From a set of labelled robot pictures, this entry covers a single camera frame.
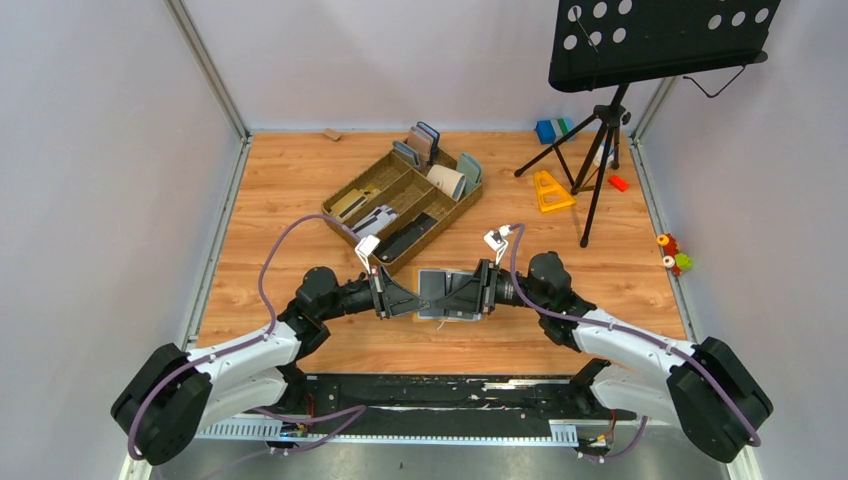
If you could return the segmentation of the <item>yellow leather card holder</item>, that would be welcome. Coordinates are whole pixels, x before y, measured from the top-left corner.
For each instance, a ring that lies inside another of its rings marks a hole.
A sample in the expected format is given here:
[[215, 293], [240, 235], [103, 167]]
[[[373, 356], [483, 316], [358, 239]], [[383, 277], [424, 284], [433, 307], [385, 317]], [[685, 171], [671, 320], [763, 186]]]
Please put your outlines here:
[[[416, 292], [426, 299], [438, 299], [459, 292], [467, 284], [471, 285], [471, 294], [476, 295], [479, 282], [469, 271], [444, 269], [419, 269], [416, 273]], [[474, 307], [460, 310], [430, 308], [415, 314], [417, 321], [476, 322], [482, 319]]]

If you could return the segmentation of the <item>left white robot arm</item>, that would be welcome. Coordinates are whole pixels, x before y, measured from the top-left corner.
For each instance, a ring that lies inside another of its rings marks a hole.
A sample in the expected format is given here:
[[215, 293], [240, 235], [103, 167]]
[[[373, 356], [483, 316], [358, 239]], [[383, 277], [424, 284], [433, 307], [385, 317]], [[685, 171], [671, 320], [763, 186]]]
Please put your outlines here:
[[307, 389], [296, 363], [329, 337], [327, 320], [365, 311], [391, 318], [431, 305], [381, 266], [344, 284], [332, 269], [315, 267], [268, 326], [199, 350], [173, 343], [155, 349], [110, 414], [126, 433], [133, 459], [164, 464], [220, 420], [260, 406], [298, 411]]

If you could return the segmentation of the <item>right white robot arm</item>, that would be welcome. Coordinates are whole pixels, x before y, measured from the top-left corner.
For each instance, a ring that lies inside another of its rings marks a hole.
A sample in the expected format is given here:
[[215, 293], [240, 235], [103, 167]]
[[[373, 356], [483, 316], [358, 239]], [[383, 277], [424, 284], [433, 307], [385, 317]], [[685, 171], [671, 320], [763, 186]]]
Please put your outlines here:
[[526, 307], [556, 345], [593, 355], [574, 377], [571, 403], [584, 417], [627, 410], [679, 428], [710, 458], [729, 463], [774, 406], [728, 344], [678, 341], [634, 327], [582, 299], [558, 254], [535, 255], [526, 274], [423, 270], [426, 316], [479, 320], [496, 305]]

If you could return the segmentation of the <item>white black cards in tray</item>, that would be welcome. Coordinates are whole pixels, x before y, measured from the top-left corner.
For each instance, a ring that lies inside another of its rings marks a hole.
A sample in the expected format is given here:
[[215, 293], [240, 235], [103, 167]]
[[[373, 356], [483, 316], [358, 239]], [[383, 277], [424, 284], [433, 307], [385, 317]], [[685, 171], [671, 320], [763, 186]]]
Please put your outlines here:
[[398, 217], [398, 213], [389, 205], [375, 207], [351, 228], [354, 242], [358, 243], [369, 235], [376, 236]]

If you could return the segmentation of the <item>gold cards in tray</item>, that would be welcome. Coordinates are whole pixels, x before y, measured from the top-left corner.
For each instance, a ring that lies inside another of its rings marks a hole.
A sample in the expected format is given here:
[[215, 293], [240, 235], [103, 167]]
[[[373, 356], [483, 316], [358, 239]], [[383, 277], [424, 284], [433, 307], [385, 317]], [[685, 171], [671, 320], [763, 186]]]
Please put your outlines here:
[[329, 209], [335, 218], [344, 221], [364, 206], [371, 197], [371, 192], [363, 189], [352, 189], [337, 200]]

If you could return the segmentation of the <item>beige card holder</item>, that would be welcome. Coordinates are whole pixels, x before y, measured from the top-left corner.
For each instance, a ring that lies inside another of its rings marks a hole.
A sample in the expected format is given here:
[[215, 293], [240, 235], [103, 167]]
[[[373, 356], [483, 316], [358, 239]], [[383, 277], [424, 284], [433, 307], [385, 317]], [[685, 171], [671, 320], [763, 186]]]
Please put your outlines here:
[[467, 178], [457, 170], [444, 165], [433, 165], [430, 167], [426, 178], [455, 201], [459, 201], [464, 196]]

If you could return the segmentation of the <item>teal card holder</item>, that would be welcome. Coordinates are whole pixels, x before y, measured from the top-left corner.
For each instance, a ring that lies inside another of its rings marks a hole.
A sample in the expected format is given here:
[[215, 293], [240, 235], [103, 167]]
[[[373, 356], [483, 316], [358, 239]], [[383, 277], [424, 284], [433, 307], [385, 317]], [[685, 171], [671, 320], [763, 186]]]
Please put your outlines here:
[[477, 188], [483, 177], [483, 168], [481, 164], [467, 152], [462, 152], [457, 161], [456, 170], [465, 177], [464, 194], [469, 195]]

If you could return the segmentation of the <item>blue card holders upright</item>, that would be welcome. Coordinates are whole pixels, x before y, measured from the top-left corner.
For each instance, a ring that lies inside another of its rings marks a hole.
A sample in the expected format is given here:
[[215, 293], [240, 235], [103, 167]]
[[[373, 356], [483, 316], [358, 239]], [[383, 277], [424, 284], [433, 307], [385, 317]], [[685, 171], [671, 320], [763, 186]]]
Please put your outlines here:
[[392, 149], [411, 167], [421, 171], [431, 165], [439, 149], [441, 133], [429, 124], [419, 121], [408, 131], [404, 141], [394, 141]]

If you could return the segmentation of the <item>woven compartment tray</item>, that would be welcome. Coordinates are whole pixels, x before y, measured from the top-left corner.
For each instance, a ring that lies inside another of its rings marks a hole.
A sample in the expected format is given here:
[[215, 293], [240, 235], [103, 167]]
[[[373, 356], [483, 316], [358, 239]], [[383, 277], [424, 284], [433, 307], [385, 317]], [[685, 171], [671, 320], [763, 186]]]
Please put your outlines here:
[[[389, 205], [398, 217], [376, 236], [380, 243], [390, 235], [413, 221], [419, 214], [426, 213], [437, 220], [427, 233], [393, 262], [379, 260], [375, 253], [370, 261], [381, 264], [391, 274], [402, 270], [410, 261], [421, 253], [428, 245], [444, 233], [454, 222], [477, 203], [484, 192], [483, 182], [469, 195], [455, 201], [432, 183], [426, 175], [433, 165], [444, 165], [448, 168], [457, 167], [457, 159], [440, 149], [434, 163], [425, 166], [421, 171], [411, 167], [393, 151], [384, 154], [368, 167], [358, 167], [354, 176], [350, 174], [333, 174], [333, 179], [342, 179], [345, 184], [322, 201], [320, 213], [327, 217], [326, 223], [343, 240], [354, 246], [354, 238], [350, 236], [351, 228], [370, 213], [375, 207]], [[329, 212], [330, 207], [352, 189], [363, 189], [371, 192], [367, 203], [353, 213], [348, 219], [341, 221]]]

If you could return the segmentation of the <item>yellow triangular toy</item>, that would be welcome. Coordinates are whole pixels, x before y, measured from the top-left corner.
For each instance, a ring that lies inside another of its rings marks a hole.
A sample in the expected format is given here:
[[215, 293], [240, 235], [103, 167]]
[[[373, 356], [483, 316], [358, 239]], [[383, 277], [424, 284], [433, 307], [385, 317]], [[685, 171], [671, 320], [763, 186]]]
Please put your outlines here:
[[575, 198], [546, 170], [533, 175], [538, 209], [542, 214], [554, 213], [576, 205]]

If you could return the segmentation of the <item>small wooden block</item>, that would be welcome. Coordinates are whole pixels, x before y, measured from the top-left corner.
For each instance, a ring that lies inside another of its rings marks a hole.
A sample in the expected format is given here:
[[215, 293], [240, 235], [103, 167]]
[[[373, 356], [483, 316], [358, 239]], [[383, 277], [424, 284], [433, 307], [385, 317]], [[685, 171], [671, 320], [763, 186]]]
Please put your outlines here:
[[322, 134], [333, 142], [337, 142], [343, 137], [343, 134], [341, 132], [332, 128], [324, 129]]

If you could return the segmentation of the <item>blue green block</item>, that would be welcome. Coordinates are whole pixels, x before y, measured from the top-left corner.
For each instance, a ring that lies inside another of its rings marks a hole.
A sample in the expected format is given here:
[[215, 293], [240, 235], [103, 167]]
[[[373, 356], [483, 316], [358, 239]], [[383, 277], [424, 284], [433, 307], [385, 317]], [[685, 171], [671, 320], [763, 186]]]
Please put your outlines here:
[[575, 124], [571, 118], [561, 117], [538, 121], [535, 125], [534, 132], [542, 145], [550, 145], [564, 137], [574, 128]]

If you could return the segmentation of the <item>small red brick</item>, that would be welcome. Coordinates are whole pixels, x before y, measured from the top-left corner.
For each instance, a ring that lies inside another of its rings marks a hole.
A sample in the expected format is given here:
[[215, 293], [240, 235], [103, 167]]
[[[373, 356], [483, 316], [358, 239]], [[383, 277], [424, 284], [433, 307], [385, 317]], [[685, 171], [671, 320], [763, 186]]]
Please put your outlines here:
[[630, 184], [618, 175], [611, 175], [608, 183], [619, 192], [626, 192], [630, 188]]

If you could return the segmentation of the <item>colourful toy car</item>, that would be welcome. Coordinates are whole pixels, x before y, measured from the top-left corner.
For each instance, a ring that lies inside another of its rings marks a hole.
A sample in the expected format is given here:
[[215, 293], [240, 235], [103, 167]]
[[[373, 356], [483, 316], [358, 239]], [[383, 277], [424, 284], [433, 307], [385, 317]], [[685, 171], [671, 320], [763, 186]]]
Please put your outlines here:
[[693, 268], [692, 259], [679, 247], [675, 237], [670, 233], [664, 233], [656, 237], [657, 245], [662, 253], [663, 266], [674, 276], [690, 271]]

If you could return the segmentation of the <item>black music stand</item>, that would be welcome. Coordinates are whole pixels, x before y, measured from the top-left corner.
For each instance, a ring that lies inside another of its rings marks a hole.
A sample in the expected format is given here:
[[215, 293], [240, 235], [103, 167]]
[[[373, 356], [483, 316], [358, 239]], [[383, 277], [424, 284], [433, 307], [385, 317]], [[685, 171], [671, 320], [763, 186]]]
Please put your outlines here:
[[571, 194], [587, 190], [595, 155], [602, 156], [579, 241], [587, 247], [604, 172], [617, 168], [621, 130], [631, 113], [623, 99], [633, 83], [763, 63], [769, 26], [779, 0], [748, 1], [561, 1], [558, 4], [549, 85], [564, 93], [614, 88], [585, 120], [554, 140], [542, 155], [599, 122], [577, 174], [567, 176]]

